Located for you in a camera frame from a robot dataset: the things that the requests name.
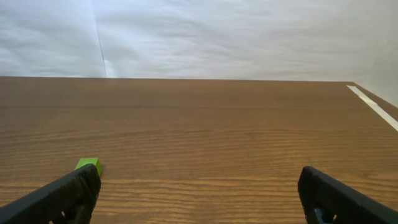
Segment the white tape strip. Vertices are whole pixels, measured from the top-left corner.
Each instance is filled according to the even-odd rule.
[[[377,114],[380,115],[384,120],[387,121],[395,130],[398,131],[398,122],[387,112],[385,112],[379,105],[377,105],[376,102],[373,100],[369,99],[368,96],[366,96],[361,90],[359,90],[356,86],[347,86],[352,90],[355,94],[357,94],[365,103],[367,103]]]

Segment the small green box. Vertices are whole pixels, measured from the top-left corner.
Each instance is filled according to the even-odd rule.
[[[100,159],[98,158],[80,158],[79,163],[77,164],[75,170],[87,164],[94,164],[94,166],[97,168],[98,175],[101,176],[102,166],[100,164]]]

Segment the white wall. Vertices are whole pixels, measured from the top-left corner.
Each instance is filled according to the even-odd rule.
[[[394,0],[40,2],[0,3],[0,75],[354,81],[398,105]]]

